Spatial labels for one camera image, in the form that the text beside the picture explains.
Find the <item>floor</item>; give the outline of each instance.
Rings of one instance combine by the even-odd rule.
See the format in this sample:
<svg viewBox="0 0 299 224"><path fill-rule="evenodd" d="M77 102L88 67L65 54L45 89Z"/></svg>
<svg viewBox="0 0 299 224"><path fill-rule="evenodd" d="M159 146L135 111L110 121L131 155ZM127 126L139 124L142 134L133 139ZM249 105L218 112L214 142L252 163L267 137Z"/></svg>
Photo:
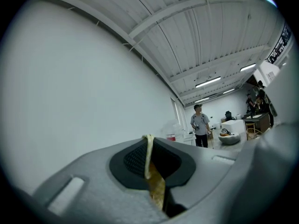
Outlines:
<svg viewBox="0 0 299 224"><path fill-rule="evenodd" d="M280 124L280 120L278 117L274 117L274 127ZM222 129L214 129L213 130L213 136L214 138L212 140L208 140L208 148L214 149L223 149L223 150L230 150L230 151L237 151L240 152L245 141L247 141L246 132L243 132L240 134L240 141L237 142L234 145L225 145L222 144L222 142L218 139L218 135L220 134Z"/></svg>

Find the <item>ceiling light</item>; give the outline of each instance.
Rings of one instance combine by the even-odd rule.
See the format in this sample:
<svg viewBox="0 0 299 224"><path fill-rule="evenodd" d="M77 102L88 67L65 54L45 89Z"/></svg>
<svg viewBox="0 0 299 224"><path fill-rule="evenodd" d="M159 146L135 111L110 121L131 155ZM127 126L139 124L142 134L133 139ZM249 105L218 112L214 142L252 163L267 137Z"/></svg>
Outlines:
<svg viewBox="0 0 299 224"><path fill-rule="evenodd" d="M256 64L254 63L254 64L252 64L252 65L245 66L245 67L241 68L240 71L250 69L250 68L254 67L255 65L256 65Z"/></svg>
<svg viewBox="0 0 299 224"><path fill-rule="evenodd" d="M229 92L231 92L231 91L233 91L233 90L234 90L234 88L231 89L231 90L229 90L229 91L224 92L223 94L225 94L225 93L229 93Z"/></svg>
<svg viewBox="0 0 299 224"><path fill-rule="evenodd" d="M206 81L204 83L197 84L195 87L198 88L198 87L201 87L201 86L206 85L206 84L210 84L210 83L215 82L215 81L220 80L220 79L221 79L221 77L217 77L215 79L208 80L208 81Z"/></svg>
<svg viewBox="0 0 299 224"><path fill-rule="evenodd" d="M274 6L276 6L275 2L273 0L267 0L269 3L272 3Z"/></svg>
<svg viewBox="0 0 299 224"><path fill-rule="evenodd" d="M208 97L208 98L204 98L204 99L200 99L200 100L198 100L198 101L195 101L196 103L198 103L198 102L200 102L200 101L203 101L203 100L206 100L206 99L209 99L210 97Z"/></svg>

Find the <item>cap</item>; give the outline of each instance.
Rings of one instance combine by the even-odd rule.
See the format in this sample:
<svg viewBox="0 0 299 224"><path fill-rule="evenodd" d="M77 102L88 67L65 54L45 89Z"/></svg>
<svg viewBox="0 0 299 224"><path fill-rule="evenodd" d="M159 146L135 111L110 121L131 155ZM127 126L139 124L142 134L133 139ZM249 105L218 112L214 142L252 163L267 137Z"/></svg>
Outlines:
<svg viewBox="0 0 299 224"><path fill-rule="evenodd" d="M201 106L202 106L202 104L195 105L194 109L196 109L197 107L201 107Z"/></svg>

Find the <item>person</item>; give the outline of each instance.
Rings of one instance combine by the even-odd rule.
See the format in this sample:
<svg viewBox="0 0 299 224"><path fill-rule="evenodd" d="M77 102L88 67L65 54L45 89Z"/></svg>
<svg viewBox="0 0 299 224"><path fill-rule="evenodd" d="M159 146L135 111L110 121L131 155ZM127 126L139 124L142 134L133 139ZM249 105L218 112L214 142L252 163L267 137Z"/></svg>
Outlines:
<svg viewBox="0 0 299 224"><path fill-rule="evenodd" d="M259 91L258 91L258 100L257 102L259 102L259 104L261 105L262 104L262 110L263 112L267 112L269 114L269 117L270 117L270 127L272 128L273 125L274 125L274 117L273 117L273 114L270 110L270 100L269 98L267 97L266 93L265 93L265 86L263 86L263 83L262 81L258 81L258 86L259 86Z"/></svg>
<svg viewBox="0 0 299 224"><path fill-rule="evenodd" d="M195 130L196 146L201 147L202 142L203 147L207 147L206 131L208 130L209 132L211 132L209 126L210 120L205 114L201 113L201 107L202 104L194 106L195 114L192 115L190 124Z"/></svg>
<svg viewBox="0 0 299 224"><path fill-rule="evenodd" d="M247 105L249 106L249 109L250 109L250 116L251 116L251 118L253 118L253 115L256 112L256 106L253 103L250 94L247 94L247 101L246 101L246 103L247 103Z"/></svg>

